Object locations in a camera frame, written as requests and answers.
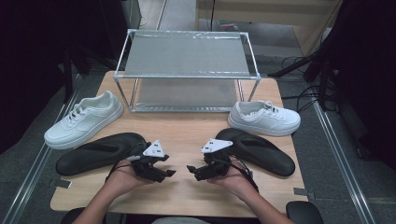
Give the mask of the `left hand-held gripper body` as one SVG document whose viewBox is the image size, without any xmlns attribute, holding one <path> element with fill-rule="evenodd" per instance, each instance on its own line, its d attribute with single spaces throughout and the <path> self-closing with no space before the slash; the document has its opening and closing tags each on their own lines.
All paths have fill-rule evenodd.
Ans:
<svg viewBox="0 0 396 224">
<path fill-rule="evenodd" d="M 132 164 L 137 176 L 154 182 L 163 182 L 163 170 L 154 167 L 159 158 L 165 155 L 159 140 L 153 143 L 139 143 L 131 147 L 131 155 L 126 158 Z"/>
</svg>

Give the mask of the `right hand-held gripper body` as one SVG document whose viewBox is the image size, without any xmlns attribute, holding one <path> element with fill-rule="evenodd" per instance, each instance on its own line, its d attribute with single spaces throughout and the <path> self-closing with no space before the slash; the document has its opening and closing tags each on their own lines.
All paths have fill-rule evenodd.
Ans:
<svg viewBox="0 0 396 224">
<path fill-rule="evenodd" d="M 225 175 L 230 167 L 231 160 L 225 151 L 227 147 L 233 144 L 232 141 L 209 139 L 208 142 L 201 148 L 201 152 L 205 155 L 206 153 L 212 154 L 214 162 L 207 164 L 206 166 L 197 168 L 198 173 L 195 174 L 195 178 L 198 181 L 207 180 L 209 178 Z"/>
</svg>

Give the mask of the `black slipper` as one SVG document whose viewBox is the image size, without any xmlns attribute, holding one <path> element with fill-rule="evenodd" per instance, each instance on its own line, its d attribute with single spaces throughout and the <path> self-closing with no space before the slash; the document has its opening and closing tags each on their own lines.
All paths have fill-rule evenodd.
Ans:
<svg viewBox="0 0 396 224">
<path fill-rule="evenodd" d="M 62 176 L 72 176 L 114 165 L 138 154 L 148 145 L 138 133 L 113 134 L 67 152 L 57 161 L 56 172 Z"/>
<path fill-rule="evenodd" d="M 216 138 L 231 141 L 227 151 L 236 158 L 256 165 L 278 176 L 291 176 L 295 171 L 293 159 L 270 141 L 242 130 L 228 128 L 220 131 Z"/>
</svg>

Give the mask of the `white sneaker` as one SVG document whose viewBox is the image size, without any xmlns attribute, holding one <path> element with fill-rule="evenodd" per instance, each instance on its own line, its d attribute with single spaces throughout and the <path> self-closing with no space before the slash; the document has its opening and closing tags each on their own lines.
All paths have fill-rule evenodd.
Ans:
<svg viewBox="0 0 396 224">
<path fill-rule="evenodd" d="M 228 123 L 235 129 L 283 136 L 294 133 L 301 124 L 300 115 L 290 109 L 273 105 L 270 101 L 236 102 Z"/>
<path fill-rule="evenodd" d="M 77 147 L 122 113 L 123 106 L 111 91 L 105 91 L 93 98 L 83 98 L 65 117 L 45 132 L 45 143 L 52 149 Z"/>
</svg>

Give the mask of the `grey metal shoe rack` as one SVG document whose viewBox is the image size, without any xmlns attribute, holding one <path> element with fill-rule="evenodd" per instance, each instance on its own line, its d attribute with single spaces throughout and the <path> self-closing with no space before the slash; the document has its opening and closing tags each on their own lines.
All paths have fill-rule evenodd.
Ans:
<svg viewBox="0 0 396 224">
<path fill-rule="evenodd" d="M 130 29 L 113 79 L 131 112 L 228 112 L 262 77 L 247 33 Z"/>
</svg>

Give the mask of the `person's right hand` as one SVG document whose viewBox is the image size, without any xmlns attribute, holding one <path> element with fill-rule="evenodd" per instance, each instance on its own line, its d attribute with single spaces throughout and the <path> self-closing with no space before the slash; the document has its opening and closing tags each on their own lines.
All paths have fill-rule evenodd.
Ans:
<svg viewBox="0 0 396 224">
<path fill-rule="evenodd" d="M 245 177 L 245 170 L 241 163 L 235 159 L 232 159 L 231 166 L 225 175 L 209 178 L 207 182 L 226 188 L 232 195 L 242 201 L 248 196 L 258 193 Z"/>
</svg>

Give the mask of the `person's left hand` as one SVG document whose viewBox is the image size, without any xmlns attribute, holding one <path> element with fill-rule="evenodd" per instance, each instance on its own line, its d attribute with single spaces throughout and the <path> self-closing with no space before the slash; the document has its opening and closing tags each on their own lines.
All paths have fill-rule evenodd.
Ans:
<svg viewBox="0 0 396 224">
<path fill-rule="evenodd" d="M 152 184 L 152 181 L 137 176 L 132 168 L 132 164 L 127 160 L 122 160 L 115 165 L 104 187 L 119 189 L 123 191 L 123 194 L 126 194 L 135 188 L 147 184 Z"/>
</svg>

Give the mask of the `person's grey clothing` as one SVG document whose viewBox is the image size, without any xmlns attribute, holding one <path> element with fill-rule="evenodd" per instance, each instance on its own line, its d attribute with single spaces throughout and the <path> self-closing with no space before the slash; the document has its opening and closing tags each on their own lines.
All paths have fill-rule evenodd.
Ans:
<svg viewBox="0 0 396 224">
<path fill-rule="evenodd" d="M 160 217 L 151 224 L 211 224 L 195 217 Z"/>
</svg>

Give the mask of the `grey tape strip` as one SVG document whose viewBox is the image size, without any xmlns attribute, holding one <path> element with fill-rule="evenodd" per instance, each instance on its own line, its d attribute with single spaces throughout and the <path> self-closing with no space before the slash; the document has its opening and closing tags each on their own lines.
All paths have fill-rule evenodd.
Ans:
<svg viewBox="0 0 396 224">
<path fill-rule="evenodd" d="M 63 179 L 51 179 L 49 185 L 55 188 L 69 189 L 72 186 L 72 182 Z"/>
<path fill-rule="evenodd" d="M 314 192 L 310 192 L 307 189 L 301 189 L 301 188 L 294 188 L 293 192 L 295 195 L 300 195 L 300 196 L 306 196 L 309 200 L 315 200 L 316 195 Z"/>
</svg>

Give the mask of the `black stand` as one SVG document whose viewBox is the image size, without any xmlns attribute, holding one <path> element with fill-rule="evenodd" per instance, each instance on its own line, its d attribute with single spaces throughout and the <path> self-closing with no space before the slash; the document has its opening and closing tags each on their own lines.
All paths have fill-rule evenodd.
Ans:
<svg viewBox="0 0 396 224">
<path fill-rule="evenodd" d="M 72 65 L 82 74 L 88 74 L 91 67 L 85 58 L 84 48 L 77 44 L 69 44 L 64 48 L 64 102 L 67 103 L 73 93 Z"/>
<path fill-rule="evenodd" d="M 323 111 L 327 110 L 326 106 L 326 90 L 328 86 L 329 74 L 331 72 L 330 61 L 320 56 L 318 53 L 312 53 L 305 57 L 299 57 L 293 64 L 282 68 L 281 70 L 269 73 L 268 77 L 283 77 L 300 67 L 308 65 L 304 71 L 304 80 L 312 82 L 316 77 L 319 77 L 318 92 L 316 93 L 317 102 Z"/>
</svg>

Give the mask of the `dark curtain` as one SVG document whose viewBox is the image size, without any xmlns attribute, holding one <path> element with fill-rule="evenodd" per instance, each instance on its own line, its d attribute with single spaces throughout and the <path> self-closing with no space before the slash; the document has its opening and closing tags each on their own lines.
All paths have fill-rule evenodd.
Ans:
<svg viewBox="0 0 396 224">
<path fill-rule="evenodd" d="M 365 128 L 358 142 L 396 171 L 396 0 L 344 0 L 326 42 L 333 82 Z"/>
<path fill-rule="evenodd" d="M 64 88 L 63 52 L 114 69 L 127 25 L 122 0 L 0 0 L 0 154 Z"/>
</svg>

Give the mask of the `wooden cabinet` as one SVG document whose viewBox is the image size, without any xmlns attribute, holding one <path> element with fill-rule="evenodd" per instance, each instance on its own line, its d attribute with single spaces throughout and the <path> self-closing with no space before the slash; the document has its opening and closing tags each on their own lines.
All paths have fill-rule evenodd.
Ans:
<svg viewBox="0 0 396 224">
<path fill-rule="evenodd" d="M 195 28 L 199 20 L 214 18 L 291 25 L 303 55 L 319 45 L 343 0 L 195 0 Z"/>
</svg>

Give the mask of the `metal floor rail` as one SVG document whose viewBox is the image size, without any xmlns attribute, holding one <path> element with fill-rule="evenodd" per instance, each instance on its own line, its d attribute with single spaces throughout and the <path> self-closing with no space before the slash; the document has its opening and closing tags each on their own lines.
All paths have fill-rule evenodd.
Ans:
<svg viewBox="0 0 396 224">
<path fill-rule="evenodd" d="M 73 90 L 64 102 L 64 90 L 57 92 L 29 126 L 21 140 L 0 155 L 0 224 L 19 224 L 35 189 L 44 191 L 44 205 L 52 187 L 47 180 L 38 186 L 40 177 L 51 161 L 52 149 L 44 142 L 45 131 L 64 117 L 79 97 L 86 75 L 73 75 Z"/>
<path fill-rule="evenodd" d="M 337 163 L 341 176 L 344 179 L 349 197 L 354 204 L 361 224 L 376 224 L 374 214 L 368 204 L 368 201 L 361 189 L 361 185 L 357 180 L 352 168 L 347 160 L 344 150 L 340 144 L 338 137 L 332 127 L 332 124 L 318 103 L 314 103 L 314 108 L 318 116 L 319 122 L 330 144 L 332 154 Z"/>
</svg>

